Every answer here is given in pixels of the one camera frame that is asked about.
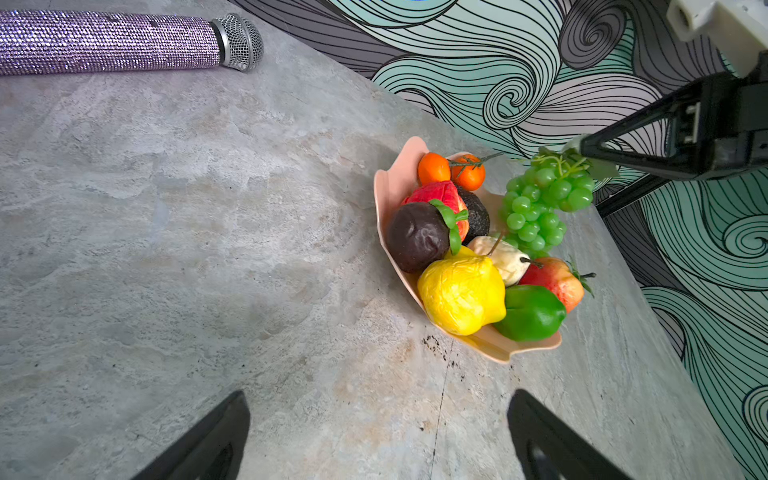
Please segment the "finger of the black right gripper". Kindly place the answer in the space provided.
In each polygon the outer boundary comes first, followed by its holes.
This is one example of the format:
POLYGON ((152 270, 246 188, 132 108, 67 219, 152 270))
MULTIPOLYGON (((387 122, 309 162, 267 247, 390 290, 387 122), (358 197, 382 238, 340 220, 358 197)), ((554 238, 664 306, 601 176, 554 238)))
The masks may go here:
POLYGON ((714 112, 719 87, 718 77, 697 80, 581 137, 578 151, 669 180, 713 177, 718 169, 714 112))

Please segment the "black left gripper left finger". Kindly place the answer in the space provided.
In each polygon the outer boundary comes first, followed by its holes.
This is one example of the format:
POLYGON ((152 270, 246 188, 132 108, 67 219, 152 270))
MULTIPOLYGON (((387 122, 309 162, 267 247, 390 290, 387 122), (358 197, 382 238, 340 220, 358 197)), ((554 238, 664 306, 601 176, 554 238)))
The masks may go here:
POLYGON ((234 391, 134 479, 234 480, 244 457, 250 422, 245 393, 234 391))

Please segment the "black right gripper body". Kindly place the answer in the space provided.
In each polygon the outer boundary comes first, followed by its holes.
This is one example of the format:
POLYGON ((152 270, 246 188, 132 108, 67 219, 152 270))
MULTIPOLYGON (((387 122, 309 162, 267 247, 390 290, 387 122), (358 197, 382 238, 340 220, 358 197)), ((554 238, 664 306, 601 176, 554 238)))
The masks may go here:
POLYGON ((720 73, 673 94, 674 176, 725 178, 767 165, 767 55, 744 78, 720 73))

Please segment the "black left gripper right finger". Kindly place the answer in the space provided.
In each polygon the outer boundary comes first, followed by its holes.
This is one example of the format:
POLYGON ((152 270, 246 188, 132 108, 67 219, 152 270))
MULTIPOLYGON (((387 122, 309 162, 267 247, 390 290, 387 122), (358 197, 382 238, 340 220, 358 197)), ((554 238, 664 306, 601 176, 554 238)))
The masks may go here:
POLYGON ((527 479, 626 479, 628 475, 524 389, 507 411, 508 427, 527 479))

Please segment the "green fake grape bunch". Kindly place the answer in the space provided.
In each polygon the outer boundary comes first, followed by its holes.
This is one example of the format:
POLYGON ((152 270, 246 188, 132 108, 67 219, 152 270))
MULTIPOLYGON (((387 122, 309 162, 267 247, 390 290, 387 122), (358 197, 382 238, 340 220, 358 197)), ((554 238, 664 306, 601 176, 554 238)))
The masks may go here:
POLYGON ((525 172, 508 181, 492 235, 531 257, 546 255, 564 241, 564 216, 590 207, 597 186, 617 171, 574 148, 540 149, 525 172))

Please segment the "green fake lime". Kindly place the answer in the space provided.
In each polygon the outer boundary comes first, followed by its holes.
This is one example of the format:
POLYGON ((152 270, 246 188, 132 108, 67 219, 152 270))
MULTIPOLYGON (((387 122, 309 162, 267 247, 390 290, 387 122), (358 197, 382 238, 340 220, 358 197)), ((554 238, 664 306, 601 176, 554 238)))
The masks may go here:
POLYGON ((492 326, 516 342, 540 341, 553 336, 567 316, 564 304, 545 287, 516 285, 505 294, 506 316, 492 326))

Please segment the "red fake strawberry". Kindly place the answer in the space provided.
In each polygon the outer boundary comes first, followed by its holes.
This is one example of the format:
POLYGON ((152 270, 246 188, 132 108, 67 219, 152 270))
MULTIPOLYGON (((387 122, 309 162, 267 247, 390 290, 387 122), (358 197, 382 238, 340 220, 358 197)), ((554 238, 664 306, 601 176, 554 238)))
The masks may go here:
POLYGON ((548 289, 565 306, 570 314, 582 301, 586 292, 593 295, 588 281, 595 278, 594 272, 579 273, 573 261, 567 262, 555 257, 540 257, 532 260, 519 285, 536 285, 548 289))

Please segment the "yellow fake pear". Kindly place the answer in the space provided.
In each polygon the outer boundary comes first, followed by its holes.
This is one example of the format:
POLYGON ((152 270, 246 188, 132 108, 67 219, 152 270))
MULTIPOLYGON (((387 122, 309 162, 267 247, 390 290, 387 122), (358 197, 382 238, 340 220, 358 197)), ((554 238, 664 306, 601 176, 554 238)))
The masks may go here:
POLYGON ((428 318, 453 335, 472 335, 507 314, 500 272, 489 257, 467 247, 430 264, 417 289, 428 318))

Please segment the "beige fake pear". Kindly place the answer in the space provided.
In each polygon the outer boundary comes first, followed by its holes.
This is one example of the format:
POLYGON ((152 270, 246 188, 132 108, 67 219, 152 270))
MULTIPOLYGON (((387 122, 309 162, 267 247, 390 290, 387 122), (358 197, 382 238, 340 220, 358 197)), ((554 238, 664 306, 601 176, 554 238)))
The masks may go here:
POLYGON ((498 237, 477 236, 468 248, 477 255, 490 257, 506 287, 516 285, 531 266, 528 255, 498 237))

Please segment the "orange fake tangerine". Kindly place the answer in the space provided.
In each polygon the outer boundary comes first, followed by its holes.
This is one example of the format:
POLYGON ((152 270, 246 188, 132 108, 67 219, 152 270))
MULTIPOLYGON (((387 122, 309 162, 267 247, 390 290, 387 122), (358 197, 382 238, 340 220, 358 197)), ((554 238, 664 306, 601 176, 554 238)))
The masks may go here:
POLYGON ((450 162, 435 152, 428 152, 418 163, 417 176, 421 186, 449 181, 452 178, 450 162))
POLYGON ((486 178, 484 163, 484 160, 470 154, 451 160, 451 180, 465 190, 478 190, 486 178))

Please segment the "dark fake avocado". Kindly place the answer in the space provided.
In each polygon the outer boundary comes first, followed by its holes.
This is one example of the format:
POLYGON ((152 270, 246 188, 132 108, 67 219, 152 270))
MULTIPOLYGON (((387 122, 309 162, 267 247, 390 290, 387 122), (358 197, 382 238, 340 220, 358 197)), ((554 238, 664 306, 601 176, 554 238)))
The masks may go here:
POLYGON ((475 237, 487 236, 490 231, 490 215, 481 200, 471 191, 458 186, 457 191, 469 212, 469 229, 462 244, 467 246, 475 237))

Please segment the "red fake apple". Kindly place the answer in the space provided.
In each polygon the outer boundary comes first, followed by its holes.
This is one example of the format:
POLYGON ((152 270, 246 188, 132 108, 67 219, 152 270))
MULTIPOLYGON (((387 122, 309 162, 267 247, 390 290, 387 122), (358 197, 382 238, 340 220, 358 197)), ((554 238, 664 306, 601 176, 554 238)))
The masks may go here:
POLYGON ((387 230, 387 241, 406 248, 424 238, 430 245, 448 247, 458 235, 458 244, 465 239, 469 222, 457 219, 467 207, 451 181, 432 183, 414 190, 401 203, 387 230))

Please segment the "dark brown fake fig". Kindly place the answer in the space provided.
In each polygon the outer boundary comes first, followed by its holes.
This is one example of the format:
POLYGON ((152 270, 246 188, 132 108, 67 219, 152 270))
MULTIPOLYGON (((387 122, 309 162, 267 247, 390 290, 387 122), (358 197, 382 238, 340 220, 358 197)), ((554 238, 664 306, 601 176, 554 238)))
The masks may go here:
POLYGON ((404 204, 387 227, 388 252, 402 271, 420 273, 448 253, 459 253, 459 223, 468 217, 467 210, 456 213, 440 200, 404 204))

